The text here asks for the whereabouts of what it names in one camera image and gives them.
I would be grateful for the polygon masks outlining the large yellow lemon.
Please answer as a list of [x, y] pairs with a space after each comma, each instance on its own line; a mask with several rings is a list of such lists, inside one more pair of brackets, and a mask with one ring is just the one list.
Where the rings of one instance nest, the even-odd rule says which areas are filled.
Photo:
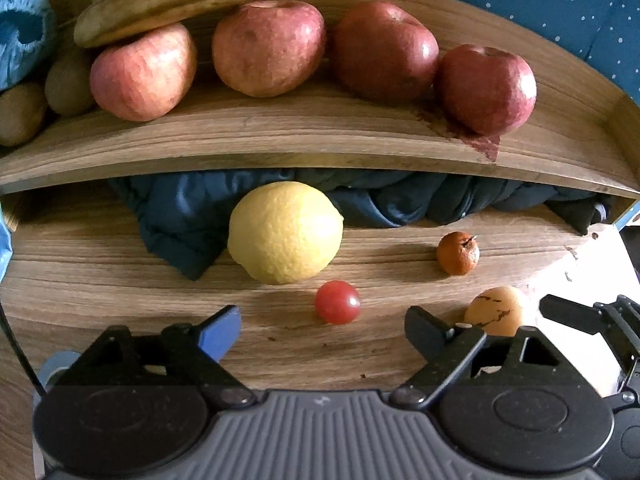
[[231, 258], [262, 284], [291, 284], [320, 273], [341, 247], [344, 219], [326, 194], [299, 182], [255, 188], [234, 207]]

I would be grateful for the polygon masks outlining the yellow orange spotted fruit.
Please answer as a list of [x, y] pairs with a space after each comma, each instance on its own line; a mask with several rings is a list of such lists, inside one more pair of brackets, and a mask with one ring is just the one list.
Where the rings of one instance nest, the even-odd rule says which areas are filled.
[[464, 312], [463, 321], [489, 336], [512, 337], [524, 324], [525, 301], [512, 286], [499, 286], [477, 295]]

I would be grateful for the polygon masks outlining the orange tangerine with stem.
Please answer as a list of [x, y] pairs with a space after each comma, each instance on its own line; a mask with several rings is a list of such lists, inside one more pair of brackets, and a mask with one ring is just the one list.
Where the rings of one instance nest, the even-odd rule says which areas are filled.
[[449, 275], [469, 274], [480, 261], [476, 236], [460, 231], [448, 233], [438, 243], [436, 259]]

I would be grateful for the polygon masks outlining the red cherry tomato right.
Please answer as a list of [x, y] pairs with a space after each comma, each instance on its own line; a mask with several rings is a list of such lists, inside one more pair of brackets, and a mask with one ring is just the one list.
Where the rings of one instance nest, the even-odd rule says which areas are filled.
[[358, 290], [344, 281], [330, 281], [320, 286], [314, 297], [314, 308], [324, 322], [343, 325], [355, 321], [360, 313]]

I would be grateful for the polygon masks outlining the dark blue crumpled cloth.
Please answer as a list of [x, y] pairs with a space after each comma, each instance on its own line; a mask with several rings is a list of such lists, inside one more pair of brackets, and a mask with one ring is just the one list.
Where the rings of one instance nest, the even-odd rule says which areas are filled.
[[191, 280], [227, 246], [232, 209], [262, 185], [296, 181], [329, 197], [348, 226], [399, 228], [420, 220], [444, 226], [494, 207], [541, 204], [579, 234], [611, 217], [612, 196], [518, 180], [365, 169], [225, 169], [121, 177], [110, 185], [132, 209], [146, 249]]

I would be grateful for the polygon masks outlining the metal tray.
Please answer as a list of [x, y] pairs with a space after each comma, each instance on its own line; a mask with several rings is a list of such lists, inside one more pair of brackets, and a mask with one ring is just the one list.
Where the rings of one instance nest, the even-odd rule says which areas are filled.
[[[42, 364], [37, 377], [43, 385], [44, 391], [48, 392], [58, 381], [58, 378], [65, 373], [80, 357], [80, 353], [72, 350], [56, 352]], [[48, 466], [44, 459], [41, 448], [36, 437], [32, 437], [32, 463], [34, 464], [34, 475], [36, 479], [43, 479], [48, 474]]]

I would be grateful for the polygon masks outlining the wooden shelf riser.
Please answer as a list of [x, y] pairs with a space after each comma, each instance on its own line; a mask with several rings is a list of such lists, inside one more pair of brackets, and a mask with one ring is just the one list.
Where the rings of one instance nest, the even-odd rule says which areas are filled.
[[[332, 22], [364, 0], [305, 1]], [[638, 196], [638, 106], [608, 78], [553, 42], [461, 1], [390, 1], [431, 29], [443, 49], [486, 44], [525, 58], [538, 87], [529, 121], [496, 145], [474, 144], [434, 107], [361, 101], [329, 73], [262, 100], [202, 70], [183, 101], [152, 122], [124, 122], [98, 110], [47, 128], [2, 157], [2, 192], [169, 171], [352, 167], [476, 174]]]

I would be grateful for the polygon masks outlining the light blue fabric sheet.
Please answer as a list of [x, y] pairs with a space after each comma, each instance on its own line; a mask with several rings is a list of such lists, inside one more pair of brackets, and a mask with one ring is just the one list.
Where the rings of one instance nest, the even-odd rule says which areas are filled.
[[6, 276], [12, 256], [12, 233], [4, 221], [3, 211], [0, 211], [0, 282]]

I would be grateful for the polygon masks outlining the small dark red apple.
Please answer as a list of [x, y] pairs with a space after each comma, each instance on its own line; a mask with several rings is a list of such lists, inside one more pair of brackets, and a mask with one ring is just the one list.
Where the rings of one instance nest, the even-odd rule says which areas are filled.
[[436, 90], [445, 112], [479, 136], [502, 136], [533, 113], [537, 81], [520, 56], [462, 44], [439, 61]]

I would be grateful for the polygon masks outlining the pale red apple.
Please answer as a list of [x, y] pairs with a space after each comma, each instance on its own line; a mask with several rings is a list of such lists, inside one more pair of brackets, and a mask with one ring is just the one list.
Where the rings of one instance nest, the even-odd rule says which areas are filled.
[[91, 66], [90, 90], [99, 107], [114, 116], [149, 122], [178, 105], [191, 88], [197, 67], [192, 36], [176, 23], [105, 49]]

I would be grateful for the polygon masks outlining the brown kiwi right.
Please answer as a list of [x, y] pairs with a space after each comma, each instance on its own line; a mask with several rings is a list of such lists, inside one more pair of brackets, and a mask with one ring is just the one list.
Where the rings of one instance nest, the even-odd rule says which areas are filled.
[[96, 101], [89, 84], [91, 65], [91, 56], [83, 50], [63, 53], [53, 63], [44, 84], [44, 94], [56, 114], [76, 116], [93, 107]]

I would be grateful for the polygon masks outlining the mottled red apple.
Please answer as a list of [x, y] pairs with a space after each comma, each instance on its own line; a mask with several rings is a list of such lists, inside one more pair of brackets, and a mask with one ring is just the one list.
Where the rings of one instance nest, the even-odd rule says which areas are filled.
[[229, 88], [252, 98], [273, 98], [305, 82], [326, 48], [320, 11], [297, 0], [245, 3], [216, 26], [212, 55]]

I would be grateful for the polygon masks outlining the brown kiwi left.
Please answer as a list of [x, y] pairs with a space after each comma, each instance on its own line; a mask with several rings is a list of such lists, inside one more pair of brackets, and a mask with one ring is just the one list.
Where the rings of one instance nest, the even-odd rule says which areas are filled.
[[1, 95], [0, 136], [5, 148], [24, 144], [40, 128], [47, 100], [38, 84], [18, 84]]

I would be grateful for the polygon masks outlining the blue polka dot board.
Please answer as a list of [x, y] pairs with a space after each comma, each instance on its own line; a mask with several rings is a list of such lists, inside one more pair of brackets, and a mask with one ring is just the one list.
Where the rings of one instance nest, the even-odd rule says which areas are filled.
[[585, 61], [639, 101], [639, 0], [460, 0]]

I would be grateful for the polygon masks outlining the blue crumpled shoe cover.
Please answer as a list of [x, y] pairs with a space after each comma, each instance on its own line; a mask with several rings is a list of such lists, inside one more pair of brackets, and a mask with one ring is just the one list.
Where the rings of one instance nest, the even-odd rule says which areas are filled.
[[55, 40], [49, 0], [1, 0], [1, 90], [19, 84], [51, 52]]

